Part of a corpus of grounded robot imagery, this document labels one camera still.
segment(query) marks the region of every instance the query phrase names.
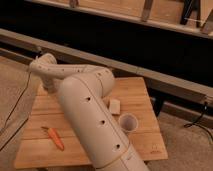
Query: wooden tabletop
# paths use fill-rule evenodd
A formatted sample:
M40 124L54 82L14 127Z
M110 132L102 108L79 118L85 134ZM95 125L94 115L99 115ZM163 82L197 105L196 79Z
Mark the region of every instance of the wooden tabletop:
M129 135L129 139L142 159L167 159L167 151L143 78L117 78L112 92L104 99L106 105L110 98L121 101L121 114L132 113L139 120L138 129ZM65 146L64 151L56 148L41 126L53 127L58 131ZM16 169L91 164L65 119L56 95L48 94L41 86L14 164Z

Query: orange carrot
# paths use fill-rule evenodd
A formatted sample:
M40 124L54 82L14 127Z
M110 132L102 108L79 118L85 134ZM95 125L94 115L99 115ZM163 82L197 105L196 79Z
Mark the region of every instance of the orange carrot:
M44 130L47 131L49 137L53 140L55 145L61 150L64 150L64 145L57 133L57 131L54 128L48 128L48 127L42 127Z

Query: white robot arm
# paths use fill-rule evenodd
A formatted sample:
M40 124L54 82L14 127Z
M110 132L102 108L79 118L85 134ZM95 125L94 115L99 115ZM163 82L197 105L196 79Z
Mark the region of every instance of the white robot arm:
M114 85L112 72L94 65L57 65L51 54L30 64L45 88L63 81L59 103L97 171L148 171L129 139L102 101Z

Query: black cable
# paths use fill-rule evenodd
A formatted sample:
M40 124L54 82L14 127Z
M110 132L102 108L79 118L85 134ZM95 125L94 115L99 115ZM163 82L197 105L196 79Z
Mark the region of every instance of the black cable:
M211 140L213 141L213 135L211 134L211 132L210 132L207 128L205 128L204 126L199 125L199 124L194 124L194 125L200 127L200 128L203 129L204 131L206 131L206 133L209 135L209 137L210 137Z
M7 146L7 144L15 137L15 135L19 132L19 130L25 125L28 118L24 120L24 122L18 127L18 129L13 133L13 135L4 143L4 145L0 148L0 152Z
M201 115L197 119L195 119L193 122L183 125L183 127L184 128L189 128L191 126L197 126L197 127L201 128L201 129L203 129L209 135L209 137L211 138L211 140L213 142L212 133L207 128L205 128L204 126L198 124L198 122L203 118L204 114L207 112L207 109L208 109L208 103L205 102L204 103L204 110L202 111Z
M6 121L4 122L4 126L3 126L2 129L0 130L0 136L4 133L4 130L5 130L6 126L7 126L7 123L8 123L8 121L9 121L11 115L13 114L13 112L14 112L15 108L17 107L17 105L18 105L20 99L22 98L22 96L24 95L25 91L27 90L27 88L28 88L28 86L29 86L29 82L30 82L30 76L31 76L31 72L29 72L29 74L28 74L27 83L26 83L26 85L25 85L23 91L22 91L21 94L19 95L19 97L18 97L18 99L17 99L17 101L16 101L14 107L12 108L12 110L10 111L9 115L8 115L7 118L6 118Z

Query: white cup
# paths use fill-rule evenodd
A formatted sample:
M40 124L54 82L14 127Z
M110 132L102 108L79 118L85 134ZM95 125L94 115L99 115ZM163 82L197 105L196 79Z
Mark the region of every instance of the white cup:
M125 134L130 134L138 128L138 119L130 113L122 114L118 119L122 131Z

